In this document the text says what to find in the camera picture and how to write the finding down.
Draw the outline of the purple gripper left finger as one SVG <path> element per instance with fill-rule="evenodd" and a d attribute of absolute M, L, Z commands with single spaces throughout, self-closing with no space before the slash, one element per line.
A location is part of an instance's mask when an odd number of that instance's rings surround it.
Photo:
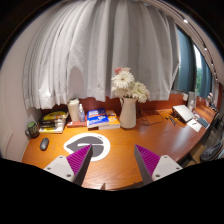
<path fill-rule="evenodd" d="M 69 156 L 58 156 L 44 170 L 81 186 L 92 155 L 92 146 L 87 145 Z"/>

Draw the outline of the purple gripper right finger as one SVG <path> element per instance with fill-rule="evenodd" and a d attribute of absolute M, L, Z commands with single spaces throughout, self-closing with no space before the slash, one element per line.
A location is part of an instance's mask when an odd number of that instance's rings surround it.
<path fill-rule="evenodd" d="M 158 156 L 140 145 L 134 146 L 134 155 L 145 185 L 182 169 L 168 155 Z"/>

